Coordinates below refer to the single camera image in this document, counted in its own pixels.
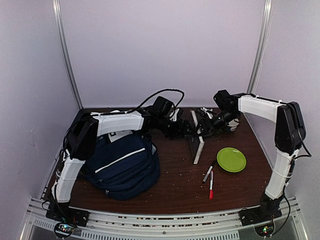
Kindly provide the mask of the dark blue hardcover notebook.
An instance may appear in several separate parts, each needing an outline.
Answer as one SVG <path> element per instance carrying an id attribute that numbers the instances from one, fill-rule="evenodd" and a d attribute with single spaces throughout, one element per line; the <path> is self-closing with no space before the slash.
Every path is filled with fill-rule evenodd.
<path id="1" fill-rule="evenodd" d="M 205 145 L 205 141 L 201 136 L 202 131 L 200 130 L 200 124 L 198 123 L 196 112 L 194 110 L 190 110 L 189 121 L 193 129 L 193 132 L 191 135 L 188 135 L 187 138 L 192 157 L 192 162 L 194 165 L 197 165 L 199 163 L 202 150 Z"/>

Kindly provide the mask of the navy blue backpack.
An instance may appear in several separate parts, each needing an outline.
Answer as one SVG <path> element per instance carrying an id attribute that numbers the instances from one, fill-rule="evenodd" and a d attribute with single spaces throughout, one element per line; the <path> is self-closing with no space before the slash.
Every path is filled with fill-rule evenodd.
<path id="1" fill-rule="evenodd" d="M 125 201 L 154 186 L 160 161 L 150 135 L 128 131 L 118 139 L 104 134 L 96 139 L 94 154 L 85 161 L 80 176 L 107 198 Z"/>

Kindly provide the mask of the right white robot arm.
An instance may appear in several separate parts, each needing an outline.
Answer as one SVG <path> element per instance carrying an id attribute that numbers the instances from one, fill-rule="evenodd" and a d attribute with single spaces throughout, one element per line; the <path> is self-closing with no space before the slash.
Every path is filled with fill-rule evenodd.
<path id="1" fill-rule="evenodd" d="M 305 147 L 306 127 L 299 103 L 268 99 L 252 93 L 229 94 L 225 89 L 219 90 L 213 100 L 220 112 L 209 117 L 201 111 L 196 127 L 205 137 L 222 131 L 241 114 L 258 116 L 275 124 L 276 160 L 264 194 L 272 201 L 281 198 L 292 175 L 290 169 L 300 157 L 300 149 Z"/>

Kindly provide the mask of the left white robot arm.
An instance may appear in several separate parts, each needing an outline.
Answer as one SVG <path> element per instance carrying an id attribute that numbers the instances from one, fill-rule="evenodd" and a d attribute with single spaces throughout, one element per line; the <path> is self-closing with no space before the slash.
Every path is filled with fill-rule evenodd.
<path id="1" fill-rule="evenodd" d="M 64 166 L 51 189 L 57 202 L 52 213 L 61 222 L 72 218 L 64 204 L 71 198 L 79 174 L 107 197 L 125 201 L 148 191 L 160 177 L 158 149 L 150 131 L 166 138 L 193 132 L 186 119 L 154 110 L 80 112 L 63 141 Z"/>

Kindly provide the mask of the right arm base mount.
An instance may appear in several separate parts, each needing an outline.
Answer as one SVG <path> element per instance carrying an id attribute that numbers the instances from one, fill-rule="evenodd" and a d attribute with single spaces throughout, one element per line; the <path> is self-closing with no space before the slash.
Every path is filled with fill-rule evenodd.
<path id="1" fill-rule="evenodd" d="M 280 210 L 282 199 L 283 197 L 274 200 L 263 197 L 260 206 L 240 210 L 239 218 L 242 226 L 257 225 L 254 231 L 259 237 L 271 237 L 276 232 L 274 220 L 282 216 Z"/>

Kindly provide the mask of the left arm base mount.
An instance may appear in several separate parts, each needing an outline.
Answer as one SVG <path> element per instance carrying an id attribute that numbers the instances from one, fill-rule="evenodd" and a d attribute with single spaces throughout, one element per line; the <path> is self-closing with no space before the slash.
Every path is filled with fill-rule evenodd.
<path id="1" fill-rule="evenodd" d="M 77 228 L 86 227 L 89 212 L 70 208 L 68 203 L 57 203 L 54 199 L 47 201 L 46 218 L 55 221 L 53 233 L 58 239 L 69 238 Z"/>

